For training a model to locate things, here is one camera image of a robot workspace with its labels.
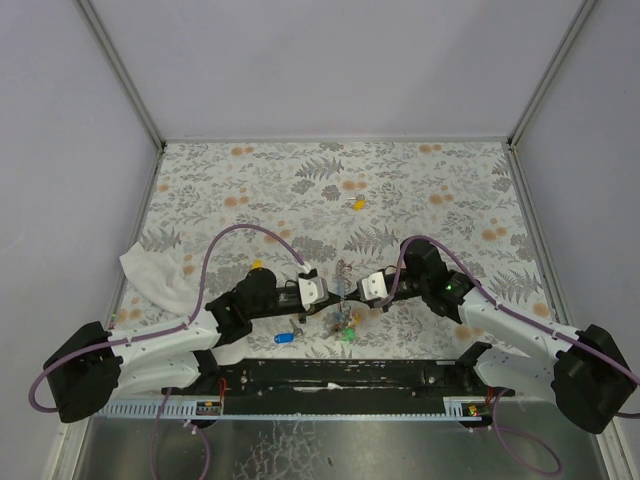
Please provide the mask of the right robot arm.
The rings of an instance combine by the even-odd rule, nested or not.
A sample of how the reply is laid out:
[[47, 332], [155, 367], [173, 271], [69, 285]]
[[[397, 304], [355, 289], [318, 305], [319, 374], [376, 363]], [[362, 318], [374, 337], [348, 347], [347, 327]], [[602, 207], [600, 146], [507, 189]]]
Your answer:
[[518, 352], [482, 348], [472, 367], [485, 385], [543, 399], [582, 430], [602, 433], [639, 385], [611, 334], [528, 316], [483, 287], [462, 262], [449, 268], [441, 258], [448, 251], [433, 238], [411, 236], [394, 273], [359, 280], [347, 297], [380, 310], [419, 298], [436, 315], [492, 335]]

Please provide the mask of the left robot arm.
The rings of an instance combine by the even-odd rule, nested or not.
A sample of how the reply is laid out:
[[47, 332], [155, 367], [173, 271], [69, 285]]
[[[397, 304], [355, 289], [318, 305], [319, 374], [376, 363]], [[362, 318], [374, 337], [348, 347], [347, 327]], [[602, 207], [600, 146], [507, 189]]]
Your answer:
[[316, 270], [280, 287], [272, 271], [255, 268], [195, 317], [129, 331], [85, 324], [43, 365], [54, 411], [70, 424], [92, 416], [119, 395], [190, 388], [213, 376], [219, 364], [214, 349], [249, 335], [253, 320], [305, 317], [339, 300]]

